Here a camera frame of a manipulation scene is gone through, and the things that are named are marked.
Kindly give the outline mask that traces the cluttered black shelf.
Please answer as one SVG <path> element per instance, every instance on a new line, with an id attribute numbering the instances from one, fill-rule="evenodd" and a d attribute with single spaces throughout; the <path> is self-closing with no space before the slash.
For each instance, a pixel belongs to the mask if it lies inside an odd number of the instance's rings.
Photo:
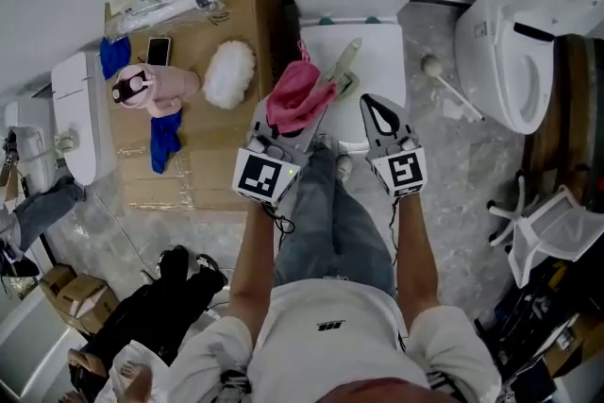
<path id="1" fill-rule="evenodd" d="M 548 259 L 530 272 L 524 288 L 512 285 L 487 322 L 475 321 L 502 383 L 511 384 L 534 365 L 548 372 L 544 354 L 576 313 L 604 318 L 604 262 Z"/>

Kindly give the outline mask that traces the white toilet with open seat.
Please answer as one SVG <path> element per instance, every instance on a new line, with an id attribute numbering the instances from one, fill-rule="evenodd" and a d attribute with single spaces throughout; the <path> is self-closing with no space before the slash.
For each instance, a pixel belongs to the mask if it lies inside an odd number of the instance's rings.
<path id="1" fill-rule="evenodd" d="M 482 114 L 531 134 L 552 92 L 554 41 L 603 20 L 604 0 L 476 0 L 455 25 L 461 87 Z"/>

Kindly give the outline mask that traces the pale green toilet brush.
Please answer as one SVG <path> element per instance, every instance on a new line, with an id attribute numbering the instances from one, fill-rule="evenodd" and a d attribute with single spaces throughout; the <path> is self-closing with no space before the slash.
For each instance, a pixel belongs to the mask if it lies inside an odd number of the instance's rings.
<path id="1" fill-rule="evenodd" d="M 338 57 L 332 67 L 322 74 L 323 83 L 333 82 L 347 89 L 349 86 L 358 84 L 358 77 L 351 71 L 350 66 L 360 51 L 362 38 L 353 39 L 342 54 Z"/>
<path id="2" fill-rule="evenodd" d="M 54 149 L 59 158 L 79 147 L 79 136 L 76 130 L 69 128 L 54 136 Z"/>

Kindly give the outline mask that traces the person's blue jeans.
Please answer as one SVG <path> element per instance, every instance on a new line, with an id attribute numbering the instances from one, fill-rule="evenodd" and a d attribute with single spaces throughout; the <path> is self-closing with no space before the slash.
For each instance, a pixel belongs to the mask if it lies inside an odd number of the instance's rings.
<path id="1" fill-rule="evenodd" d="M 323 145 L 299 180 L 275 261 L 276 287 L 311 278 L 345 278 L 395 295 L 391 254 L 367 210 L 336 177 L 336 155 Z"/>

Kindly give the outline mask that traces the blue cloth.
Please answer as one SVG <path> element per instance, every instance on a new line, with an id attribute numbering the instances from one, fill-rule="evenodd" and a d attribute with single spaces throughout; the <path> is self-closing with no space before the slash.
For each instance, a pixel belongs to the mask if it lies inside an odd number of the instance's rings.
<path id="1" fill-rule="evenodd" d="M 170 156 L 181 149 L 181 142 L 177 135 L 181 120 L 182 110 L 151 119 L 150 157 L 152 170 L 156 174 L 163 174 Z"/>
<path id="2" fill-rule="evenodd" d="M 112 78 L 129 64 L 131 45 L 128 37 L 116 41 L 104 37 L 100 42 L 100 61 L 103 76 L 106 80 Z"/>

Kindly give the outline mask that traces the large cardboard box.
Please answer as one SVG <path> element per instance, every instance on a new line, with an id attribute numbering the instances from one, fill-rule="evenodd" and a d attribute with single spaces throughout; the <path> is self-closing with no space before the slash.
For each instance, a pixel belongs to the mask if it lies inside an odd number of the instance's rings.
<path id="1" fill-rule="evenodd" d="M 151 122 L 144 109 L 109 105 L 109 119 L 124 205 L 131 210 L 243 211 L 244 198 L 231 189 L 237 151 L 257 103 L 274 87 L 287 63 L 289 42 L 280 0 L 224 0 L 213 16 L 191 15 L 129 35 L 131 62 L 145 59 L 151 37 L 172 41 L 171 65 L 203 76 L 218 46 L 242 41 L 256 57 L 244 101 L 234 109 L 211 105 L 204 94 L 183 102 L 181 150 L 159 175 L 152 170 Z"/>

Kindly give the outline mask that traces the white plastic chair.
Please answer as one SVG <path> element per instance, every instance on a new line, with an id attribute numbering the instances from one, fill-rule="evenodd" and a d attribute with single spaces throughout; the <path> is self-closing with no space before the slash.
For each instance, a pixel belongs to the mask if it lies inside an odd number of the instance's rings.
<path id="1" fill-rule="evenodd" d="M 588 211 L 561 185 L 547 198 L 527 199 L 524 173 L 516 173 L 518 200 L 513 210 L 503 210 L 495 201 L 487 203 L 493 216 L 507 225 L 489 237 L 489 244 L 510 243 L 508 263 L 518 288 L 529 283 L 533 268 L 548 257 L 575 262 L 604 235 L 604 213 Z"/>

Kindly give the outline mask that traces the pink cloth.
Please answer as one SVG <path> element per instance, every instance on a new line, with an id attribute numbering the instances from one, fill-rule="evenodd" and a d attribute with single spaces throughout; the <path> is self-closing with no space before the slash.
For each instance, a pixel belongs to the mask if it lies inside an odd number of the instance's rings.
<path id="1" fill-rule="evenodd" d="M 336 83 L 322 81 L 305 43 L 297 47 L 301 59 L 287 65 L 266 102 L 267 123 L 283 136 L 308 127 L 337 95 Z"/>

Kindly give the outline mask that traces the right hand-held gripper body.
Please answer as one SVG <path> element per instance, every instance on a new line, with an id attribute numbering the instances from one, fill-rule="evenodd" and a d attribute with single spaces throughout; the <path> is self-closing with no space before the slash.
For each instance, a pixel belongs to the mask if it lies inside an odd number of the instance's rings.
<path id="1" fill-rule="evenodd" d="M 366 160 L 386 193 L 399 199 L 421 192 L 428 182 L 424 147 L 414 131 L 402 135 L 368 134 Z"/>

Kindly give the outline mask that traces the person's right forearm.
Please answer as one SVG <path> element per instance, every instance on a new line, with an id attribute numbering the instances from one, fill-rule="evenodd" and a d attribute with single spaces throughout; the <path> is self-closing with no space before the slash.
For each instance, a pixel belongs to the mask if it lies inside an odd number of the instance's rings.
<path id="1" fill-rule="evenodd" d="M 397 303 L 407 329 L 422 312 L 438 307 L 438 273 L 420 196 L 398 202 Z"/>

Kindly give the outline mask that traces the small brown cardboard box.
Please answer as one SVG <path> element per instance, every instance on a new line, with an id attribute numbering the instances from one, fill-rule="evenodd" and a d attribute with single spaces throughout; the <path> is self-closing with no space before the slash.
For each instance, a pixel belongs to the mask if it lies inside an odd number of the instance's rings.
<path id="1" fill-rule="evenodd" d="M 57 264 L 39 279 L 39 285 L 46 298 L 55 304 L 60 291 L 75 278 L 76 272 L 71 266 Z"/>
<path id="2" fill-rule="evenodd" d="M 119 299 L 102 279 L 79 275 L 61 289 L 55 308 L 74 329 L 96 334 L 117 308 Z"/>

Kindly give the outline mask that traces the white round-head brush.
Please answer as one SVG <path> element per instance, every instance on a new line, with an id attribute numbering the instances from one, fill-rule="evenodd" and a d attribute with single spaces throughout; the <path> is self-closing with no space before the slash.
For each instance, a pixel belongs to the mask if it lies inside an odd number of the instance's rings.
<path id="1" fill-rule="evenodd" d="M 425 75 L 437 79 L 443 86 L 453 93 L 467 108 L 473 112 L 473 114 L 480 121 L 485 120 L 485 117 L 460 92 L 458 92 L 449 82 L 445 80 L 443 76 L 443 64 L 437 57 L 433 55 L 425 55 L 421 61 L 421 69 Z"/>

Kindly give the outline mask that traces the person in white coat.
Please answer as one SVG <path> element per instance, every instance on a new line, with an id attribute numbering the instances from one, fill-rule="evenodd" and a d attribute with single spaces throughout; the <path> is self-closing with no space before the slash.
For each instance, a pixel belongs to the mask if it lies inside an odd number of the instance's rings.
<path id="1" fill-rule="evenodd" d="M 248 403 L 316 403 L 355 381 L 394 378 L 495 403 L 501 378 L 465 313 L 438 306 L 406 326 L 382 290 L 340 279 L 276 287 L 258 337 L 223 317 L 191 338 L 170 367 L 168 403 L 211 403 L 233 371 Z"/>

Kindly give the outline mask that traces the white ceramic fixture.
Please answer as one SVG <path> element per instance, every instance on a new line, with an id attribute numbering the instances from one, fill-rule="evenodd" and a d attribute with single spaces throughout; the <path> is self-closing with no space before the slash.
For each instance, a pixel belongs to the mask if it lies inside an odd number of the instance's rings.
<path id="1" fill-rule="evenodd" d="M 74 389 L 67 354 L 86 339 L 68 326 L 43 291 L 0 318 L 0 401 L 59 403 Z"/>

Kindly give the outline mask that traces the white toilet with flat lid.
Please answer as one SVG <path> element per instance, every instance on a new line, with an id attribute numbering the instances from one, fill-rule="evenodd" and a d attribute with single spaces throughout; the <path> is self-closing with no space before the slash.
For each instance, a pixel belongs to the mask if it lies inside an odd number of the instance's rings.
<path id="1" fill-rule="evenodd" d="M 117 166 L 109 122 L 107 83 L 100 56 L 80 51 L 51 71 L 57 133 L 72 128 L 79 147 L 64 158 L 75 180 L 85 186 Z"/>

